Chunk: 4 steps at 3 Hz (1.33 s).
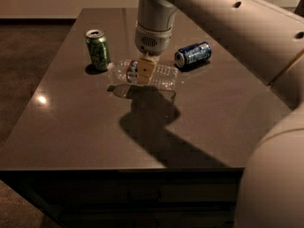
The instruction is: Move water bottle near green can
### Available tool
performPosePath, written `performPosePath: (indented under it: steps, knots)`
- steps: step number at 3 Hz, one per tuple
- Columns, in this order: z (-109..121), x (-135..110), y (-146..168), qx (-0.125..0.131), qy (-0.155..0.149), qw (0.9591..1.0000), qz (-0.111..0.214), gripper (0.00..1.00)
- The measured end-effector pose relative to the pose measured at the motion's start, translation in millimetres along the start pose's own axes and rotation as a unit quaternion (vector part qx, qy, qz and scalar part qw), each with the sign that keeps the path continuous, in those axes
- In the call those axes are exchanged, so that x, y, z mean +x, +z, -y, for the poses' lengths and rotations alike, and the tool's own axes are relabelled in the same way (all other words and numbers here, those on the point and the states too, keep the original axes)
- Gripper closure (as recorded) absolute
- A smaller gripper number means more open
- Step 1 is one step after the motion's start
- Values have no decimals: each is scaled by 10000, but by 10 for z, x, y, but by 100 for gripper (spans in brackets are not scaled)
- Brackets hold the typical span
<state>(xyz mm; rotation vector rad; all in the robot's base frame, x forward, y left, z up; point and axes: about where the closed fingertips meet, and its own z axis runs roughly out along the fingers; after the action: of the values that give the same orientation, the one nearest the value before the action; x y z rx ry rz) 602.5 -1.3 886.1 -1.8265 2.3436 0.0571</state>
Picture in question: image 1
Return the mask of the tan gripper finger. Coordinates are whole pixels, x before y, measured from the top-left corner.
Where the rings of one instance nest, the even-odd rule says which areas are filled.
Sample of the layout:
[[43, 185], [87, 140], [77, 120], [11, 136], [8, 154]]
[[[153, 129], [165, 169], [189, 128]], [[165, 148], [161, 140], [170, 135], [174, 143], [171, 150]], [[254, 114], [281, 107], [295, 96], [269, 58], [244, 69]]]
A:
[[152, 57], [144, 57], [138, 60], [138, 81], [147, 85], [152, 77], [156, 61]]

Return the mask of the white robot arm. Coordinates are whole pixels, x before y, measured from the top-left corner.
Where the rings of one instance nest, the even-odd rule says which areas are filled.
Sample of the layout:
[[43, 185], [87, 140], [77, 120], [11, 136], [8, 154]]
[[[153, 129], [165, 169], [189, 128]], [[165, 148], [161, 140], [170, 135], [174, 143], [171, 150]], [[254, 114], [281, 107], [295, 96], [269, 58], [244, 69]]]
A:
[[165, 7], [225, 52], [195, 83], [218, 124], [207, 153], [243, 170], [234, 228], [304, 228], [302, 17], [263, 0], [139, 0], [141, 35], [181, 30]]

